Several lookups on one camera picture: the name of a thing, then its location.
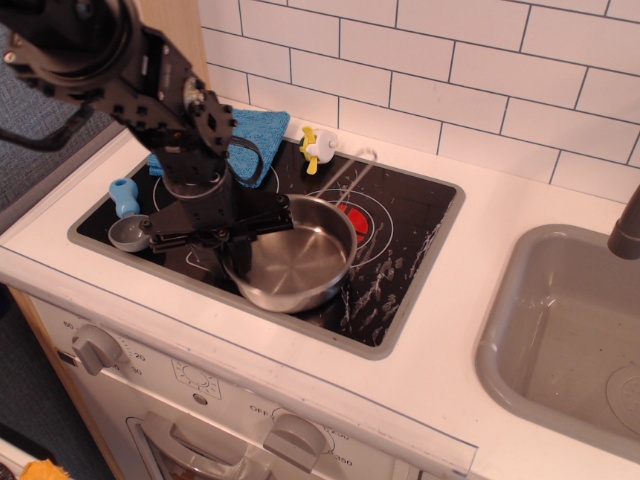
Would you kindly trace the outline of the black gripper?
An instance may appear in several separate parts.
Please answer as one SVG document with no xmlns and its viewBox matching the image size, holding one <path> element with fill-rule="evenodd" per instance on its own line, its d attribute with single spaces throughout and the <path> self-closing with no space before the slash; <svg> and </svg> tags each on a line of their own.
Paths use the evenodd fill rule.
<svg viewBox="0 0 640 480">
<path fill-rule="evenodd" d="M 203 184 L 168 177 L 163 183 L 174 202 L 142 220 L 142 232 L 156 253 L 195 246 L 198 265 L 216 279 L 223 277 L 217 249 L 227 245 L 236 274 L 244 278 L 252 268 L 252 241 L 293 227 L 287 196 L 244 187 L 229 172 Z"/>
</svg>

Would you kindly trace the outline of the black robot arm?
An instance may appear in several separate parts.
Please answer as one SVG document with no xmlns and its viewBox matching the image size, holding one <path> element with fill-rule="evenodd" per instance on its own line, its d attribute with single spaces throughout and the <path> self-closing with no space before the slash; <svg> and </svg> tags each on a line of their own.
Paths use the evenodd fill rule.
<svg viewBox="0 0 640 480">
<path fill-rule="evenodd" d="M 76 106 L 41 139 L 3 131 L 4 141 L 36 151 L 62 148 L 94 112 L 126 127 L 159 160 L 171 205 L 140 224 L 156 252 L 182 245 L 210 251 L 244 276 L 252 243 L 292 226 L 289 201 L 254 190 L 230 164 L 238 137 L 230 106 L 194 73 L 159 30 L 144 25 L 130 1 L 5 1 L 11 35 L 5 63 L 28 87 Z"/>
</svg>

